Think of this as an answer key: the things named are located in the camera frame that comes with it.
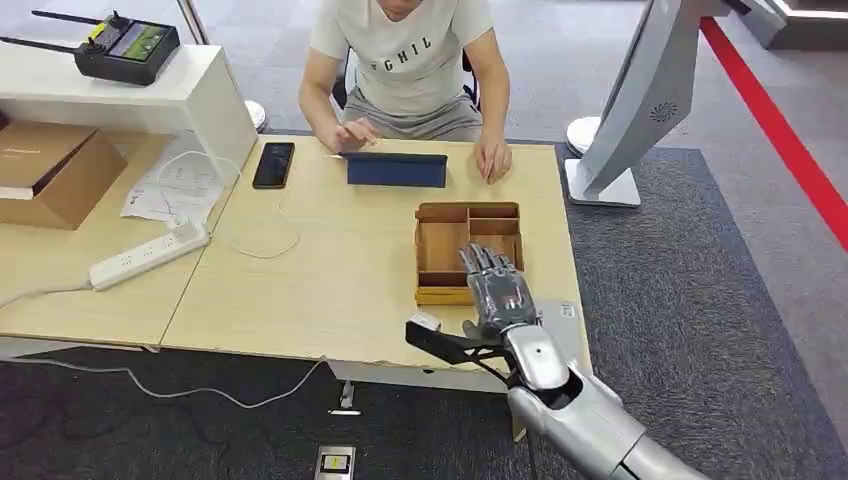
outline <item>speaker grille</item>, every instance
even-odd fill
[[[651,120],[657,123],[665,123],[677,115],[677,104],[663,102],[651,109]]]

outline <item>power outlet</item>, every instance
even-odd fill
[[[95,290],[105,290],[208,244],[206,227],[199,222],[186,222],[166,235],[92,266],[89,278]]]

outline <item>white cable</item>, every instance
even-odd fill
[[[185,397],[185,396],[188,396],[188,395],[193,395],[195,393],[200,393],[200,392],[209,392],[209,393],[218,394],[218,395],[226,398],[227,400],[233,402],[234,404],[238,405],[239,407],[245,408],[245,409],[248,409],[248,410],[253,409],[253,408],[259,408],[263,405],[267,405],[271,402],[280,400],[282,398],[286,398],[289,395],[294,394],[295,392],[297,392],[297,390],[304,383],[306,383],[306,380],[309,378],[310,375],[312,375],[312,372],[314,372],[315,369],[318,368],[318,365],[321,365],[322,363],[325,363],[326,361],[327,361],[326,358],[322,358],[321,360],[318,360],[317,362],[315,362],[315,364],[312,365],[312,368],[310,368],[309,371],[306,372],[306,375],[304,375],[303,378],[300,379],[300,381],[297,383],[297,385],[295,385],[294,388],[292,388],[288,392],[282,393],[280,395],[275,395],[271,398],[262,400],[259,403],[254,403],[254,404],[251,405],[251,404],[242,403],[242,402],[236,400],[235,398],[233,398],[232,396],[230,396],[230,394],[228,394],[226,392],[222,392],[220,390],[216,390],[214,388],[195,388],[195,389],[192,389],[192,390],[186,390],[184,392],[176,392],[176,393],[156,393],[156,392],[150,390],[149,388],[145,387],[144,385],[142,385],[142,383],[141,383],[141,381],[139,381],[138,377],[135,376],[135,373],[133,373],[133,371],[130,370],[129,368],[127,368],[127,367],[90,368],[90,367],[81,367],[79,365],[74,365],[72,363],[59,362],[57,360],[0,357],[0,362],[24,363],[24,364],[31,364],[31,365],[54,365],[54,366],[57,366],[57,367],[69,368],[71,370],[78,370],[80,372],[89,372],[89,373],[125,372],[127,375],[130,376],[130,379],[132,379],[133,383],[135,383],[135,385],[139,388],[139,390],[146,393],[147,395],[150,395],[151,397],[155,397],[155,398],[178,398],[178,397]]]
[[[71,285],[57,285],[54,287],[46,287],[46,288],[35,288],[32,290],[26,290],[23,292],[19,292],[13,294],[8,298],[4,298],[0,300],[0,309],[3,307],[17,302],[18,300],[26,297],[35,297],[38,295],[47,295],[48,293],[61,293],[61,292],[78,292],[80,290],[92,290],[94,287],[91,285],[90,280],[86,280],[82,283],[71,284]]]
[[[165,168],[170,166],[172,163],[176,162],[177,160],[181,159],[182,157],[184,157],[186,155],[201,155],[201,156],[204,156],[204,157],[206,157],[210,160],[212,160],[213,158],[216,159],[216,160],[223,160],[223,161],[225,161],[225,162],[227,162],[227,163],[229,163],[230,165],[233,166],[233,169],[238,174],[239,179],[242,178],[241,169],[239,168],[239,166],[234,161],[230,160],[229,158],[216,157],[214,155],[209,155],[208,153],[199,152],[197,150],[189,150],[187,152],[183,152],[183,153],[177,155],[176,157],[168,160],[161,167],[159,167],[159,171],[156,172],[156,176],[153,179],[153,183],[157,187],[160,187],[159,179],[162,177],[162,172],[165,170]],[[171,215],[171,218],[174,218],[175,215],[174,215],[173,210],[171,210],[171,204],[168,202],[168,199],[165,197],[165,191],[162,188],[159,188],[159,193],[162,195],[162,200],[165,201],[165,205],[168,207],[168,214]],[[283,221],[286,222],[286,225],[288,225],[289,229],[292,232],[294,232],[295,238],[294,238],[294,241],[292,241],[288,246],[286,246],[285,248],[278,250],[274,253],[261,254],[261,253],[250,252],[248,250],[245,250],[245,249],[239,247],[238,245],[236,245],[235,242],[229,241],[227,239],[224,239],[224,238],[221,238],[221,237],[218,237],[218,236],[213,236],[213,237],[220,239],[220,241],[229,245],[229,247],[232,248],[233,250],[235,250],[236,252],[238,252],[242,255],[247,255],[248,257],[258,258],[258,259],[261,259],[261,260],[271,260],[271,259],[277,258],[280,255],[284,255],[284,254],[290,252],[300,242],[300,232],[297,231],[297,229],[294,227],[294,225],[288,220],[288,218],[286,218],[285,212],[283,212],[283,196],[282,195],[280,196],[280,200],[277,202],[277,213],[280,214],[280,217],[283,219]]]

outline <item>smartphone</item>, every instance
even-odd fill
[[[294,144],[288,142],[266,143],[259,157],[259,166],[253,176],[253,188],[283,188],[289,176]]]

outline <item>light wood tabletop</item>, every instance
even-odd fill
[[[282,190],[251,186],[268,141],[296,144]],[[261,136],[162,346],[447,369],[404,341],[417,308],[415,210],[424,202],[517,202],[534,297],[580,305],[552,146],[513,146],[512,171],[494,186],[480,178],[468,143],[384,140],[368,150],[447,154],[447,187],[348,185],[345,162],[329,158],[317,139]],[[270,254],[298,236],[291,251],[271,260],[234,248]],[[474,318],[470,307],[424,310],[453,334]],[[580,333],[586,345],[582,321]],[[588,365],[588,347],[580,356]]]
[[[0,297],[77,284],[100,260],[166,233],[162,222],[121,218],[127,192],[156,163],[170,136],[108,132],[127,167],[76,231],[0,224]],[[210,215],[215,221],[227,192]],[[200,251],[103,292],[21,299],[0,310],[0,335],[157,347]]]

